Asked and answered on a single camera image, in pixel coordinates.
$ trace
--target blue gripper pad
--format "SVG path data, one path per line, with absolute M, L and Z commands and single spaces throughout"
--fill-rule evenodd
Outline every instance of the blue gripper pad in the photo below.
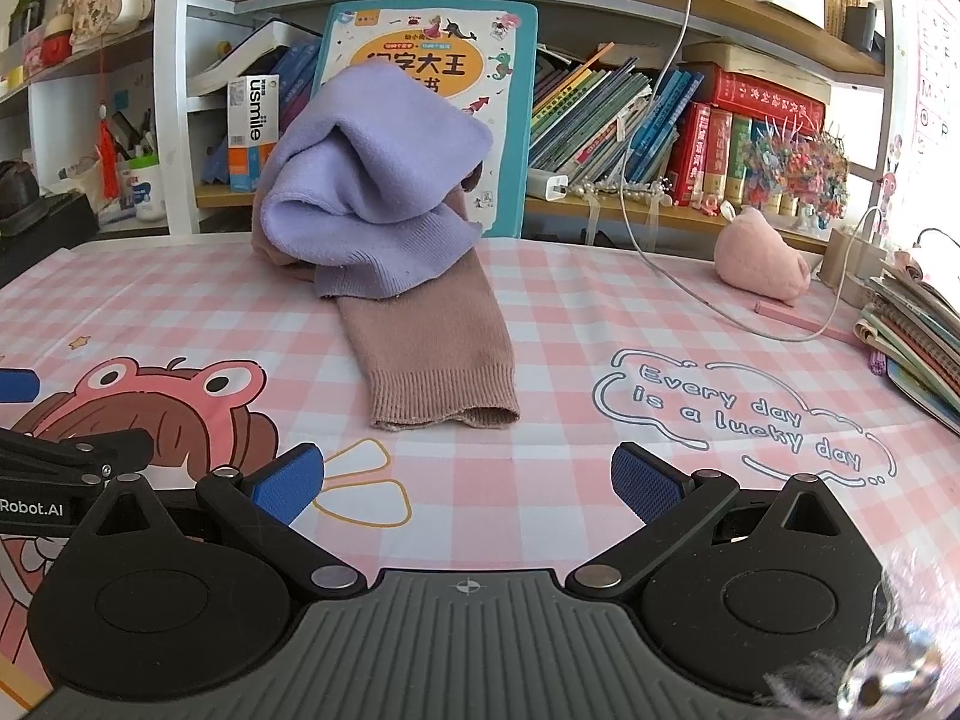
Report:
M 0 403 L 32 403 L 40 394 L 40 378 L 32 370 L 0 367 Z
M 680 503 L 693 480 L 634 443 L 621 443 L 610 464 L 613 491 L 644 522 Z
M 248 480 L 253 486 L 251 501 L 289 525 L 323 488 L 323 454 L 312 443 L 302 443 Z

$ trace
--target red book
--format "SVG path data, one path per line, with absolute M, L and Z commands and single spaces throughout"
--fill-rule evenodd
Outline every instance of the red book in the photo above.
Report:
M 730 160 L 730 138 L 733 114 L 714 108 L 707 127 L 707 165 L 704 167 L 704 197 L 713 197 L 717 204 L 727 189 L 727 162 Z
M 818 100 L 770 81 L 727 73 L 712 63 L 685 64 L 682 69 L 704 75 L 703 83 L 693 95 L 698 103 L 708 103 L 761 121 L 771 119 L 782 124 L 786 119 L 791 129 L 796 121 L 798 129 L 805 135 L 816 135 L 824 128 L 827 106 Z
M 672 194 L 677 205 L 689 205 L 693 196 L 703 191 L 709 123 L 710 106 L 704 103 L 690 103 L 680 120 L 680 140 L 666 166 L 666 176 L 673 185 Z

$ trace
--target red tassel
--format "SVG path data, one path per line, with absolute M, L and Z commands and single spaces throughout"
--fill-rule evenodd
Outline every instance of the red tassel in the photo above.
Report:
M 100 155 L 100 172 L 104 178 L 104 198 L 115 200 L 120 196 L 120 185 L 117 183 L 117 152 L 113 147 L 113 138 L 107 129 L 107 123 L 103 119 L 100 119 L 97 153 Z

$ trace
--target metal screw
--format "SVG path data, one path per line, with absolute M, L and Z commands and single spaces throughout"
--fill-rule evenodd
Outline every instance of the metal screw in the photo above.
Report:
M 573 578 L 584 587 L 592 587 L 596 590 L 616 587 L 623 579 L 620 572 L 613 566 L 603 565 L 602 562 L 580 566 L 574 573 Z
M 327 590 L 343 590 L 359 579 L 359 574 L 348 565 L 325 565 L 310 574 L 310 581 Z

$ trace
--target pink stuffed toy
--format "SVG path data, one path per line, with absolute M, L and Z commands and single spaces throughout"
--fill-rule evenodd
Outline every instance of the pink stuffed toy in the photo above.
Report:
M 810 288 L 810 266 L 755 208 L 744 209 L 720 231 L 713 264 L 732 287 L 788 306 Z

